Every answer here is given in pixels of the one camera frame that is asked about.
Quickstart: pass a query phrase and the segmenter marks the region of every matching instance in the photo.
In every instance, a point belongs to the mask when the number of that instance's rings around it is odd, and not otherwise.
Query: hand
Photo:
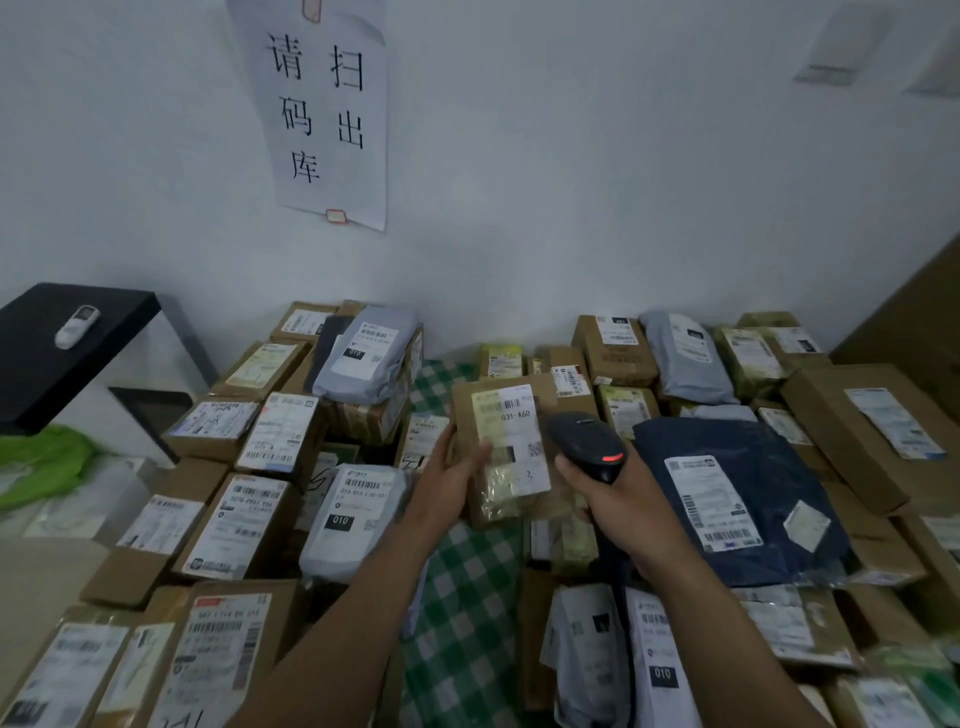
[[[493,449],[491,443],[484,441],[473,449],[469,457],[448,468],[446,454],[450,451],[456,431],[456,425],[450,423],[437,439],[403,516],[403,523],[411,525],[416,533],[423,536],[429,551],[436,548],[440,539],[460,518],[467,502],[470,477],[490,460]]]
[[[663,569],[700,556],[646,463],[633,446],[626,450],[627,462],[612,486],[589,477],[563,455],[557,456],[557,470],[587,499],[590,513],[607,537],[630,556],[644,577],[655,582]]]

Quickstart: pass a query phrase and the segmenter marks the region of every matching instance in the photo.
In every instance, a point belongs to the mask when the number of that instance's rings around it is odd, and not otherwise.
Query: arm
[[[228,728],[367,725],[423,564],[459,517],[469,477],[490,457],[490,445],[481,444],[448,469],[453,433],[450,426],[437,441],[400,523]]]
[[[636,450],[627,450],[612,486],[588,477],[562,455],[557,469],[663,602],[704,725],[828,728],[687,538]]]

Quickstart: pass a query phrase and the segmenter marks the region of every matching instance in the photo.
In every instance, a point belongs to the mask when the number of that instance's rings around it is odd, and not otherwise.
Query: green checkered cloth
[[[414,410],[449,415],[450,387],[475,379],[475,366],[425,362]],[[401,726],[524,724],[514,708],[519,571],[519,525],[450,529],[430,559],[417,631],[404,645]]]

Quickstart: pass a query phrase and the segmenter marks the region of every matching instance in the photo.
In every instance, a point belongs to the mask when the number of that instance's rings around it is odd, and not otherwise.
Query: left hand
[[[403,515],[403,525],[412,526],[423,536],[430,544],[431,551],[460,518],[467,502],[470,477],[490,460],[493,449],[490,442],[484,441],[473,449],[469,457],[448,468],[446,454],[450,451],[456,431],[456,425],[450,423],[437,439]]]

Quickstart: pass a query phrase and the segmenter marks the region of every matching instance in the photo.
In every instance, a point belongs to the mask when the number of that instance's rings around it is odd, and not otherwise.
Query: white wall
[[[294,298],[413,303],[431,354],[654,306],[833,346],[960,231],[960,103],[900,93],[960,5],[791,83],[833,7],[389,0],[380,234],[275,205],[220,0],[4,0],[0,296],[150,288],[220,368]]]

